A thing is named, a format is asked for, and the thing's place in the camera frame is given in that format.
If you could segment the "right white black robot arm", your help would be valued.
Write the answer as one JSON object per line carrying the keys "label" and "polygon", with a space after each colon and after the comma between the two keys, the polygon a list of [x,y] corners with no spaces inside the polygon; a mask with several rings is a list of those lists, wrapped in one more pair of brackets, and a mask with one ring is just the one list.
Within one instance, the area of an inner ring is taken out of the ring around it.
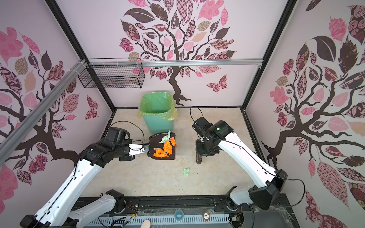
{"label": "right white black robot arm", "polygon": [[197,164],[202,163],[203,157],[224,151],[253,180],[254,184],[251,187],[234,186],[229,190],[226,195],[228,208],[233,209],[241,204],[254,204],[267,211],[283,189],[287,173],[265,163],[223,120],[211,124],[204,117],[200,117],[194,121],[192,127],[199,137],[195,141]]}

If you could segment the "dark brown plastic dustpan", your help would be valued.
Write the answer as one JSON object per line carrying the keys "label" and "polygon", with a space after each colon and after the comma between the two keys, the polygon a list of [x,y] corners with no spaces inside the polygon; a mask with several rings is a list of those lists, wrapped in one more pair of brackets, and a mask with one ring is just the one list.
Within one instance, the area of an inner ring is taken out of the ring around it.
{"label": "dark brown plastic dustpan", "polygon": [[[173,154],[170,157],[164,157],[164,158],[156,158],[153,156],[155,153],[155,148],[161,148],[163,149],[163,143],[160,143],[161,139],[166,136],[168,132],[166,133],[157,133],[149,137],[149,152],[147,153],[147,156],[154,159],[154,160],[160,160],[160,161],[168,161],[168,160],[175,160],[176,158],[176,146],[173,147]],[[174,137],[176,140],[176,134],[171,133],[171,137]]]}

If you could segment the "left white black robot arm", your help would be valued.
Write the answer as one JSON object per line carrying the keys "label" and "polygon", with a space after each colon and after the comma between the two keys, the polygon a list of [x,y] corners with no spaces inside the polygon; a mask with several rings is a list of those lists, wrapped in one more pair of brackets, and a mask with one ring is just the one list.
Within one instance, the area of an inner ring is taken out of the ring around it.
{"label": "left white black robot arm", "polygon": [[34,215],[26,215],[22,228],[83,228],[107,212],[125,209],[124,195],[110,190],[88,205],[73,207],[93,178],[112,160],[131,161],[130,133],[122,128],[110,127],[106,137],[89,145],[80,155],[74,170],[52,198]]}

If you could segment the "dark brown hand brush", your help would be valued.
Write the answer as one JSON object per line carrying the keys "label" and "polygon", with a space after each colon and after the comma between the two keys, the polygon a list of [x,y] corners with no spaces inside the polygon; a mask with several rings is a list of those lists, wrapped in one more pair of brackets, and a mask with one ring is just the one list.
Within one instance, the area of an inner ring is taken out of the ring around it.
{"label": "dark brown hand brush", "polygon": [[196,164],[202,163],[202,142],[201,140],[197,139],[195,141],[195,150],[196,150]]}

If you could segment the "small green paper scrap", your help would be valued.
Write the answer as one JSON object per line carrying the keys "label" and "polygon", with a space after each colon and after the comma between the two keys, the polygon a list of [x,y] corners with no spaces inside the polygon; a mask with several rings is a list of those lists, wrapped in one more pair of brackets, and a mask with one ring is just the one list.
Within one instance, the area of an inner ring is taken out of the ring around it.
{"label": "small green paper scrap", "polygon": [[169,140],[170,140],[170,138],[171,138],[171,131],[168,131],[168,133],[166,134],[166,136],[164,136],[164,137],[161,139],[160,143],[165,143],[166,141],[169,141]]}

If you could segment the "long orange paper scrap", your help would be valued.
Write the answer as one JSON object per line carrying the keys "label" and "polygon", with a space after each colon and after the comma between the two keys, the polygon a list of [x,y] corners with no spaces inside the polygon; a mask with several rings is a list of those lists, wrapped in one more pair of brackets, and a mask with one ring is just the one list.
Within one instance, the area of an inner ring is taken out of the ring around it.
{"label": "long orange paper scrap", "polygon": [[173,147],[175,147],[175,146],[176,146],[176,140],[175,140],[175,138],[174,138],[174,137],[171,137],[171,138],[170,138],[170,142],[171,142],[171,145],[172,145]]}

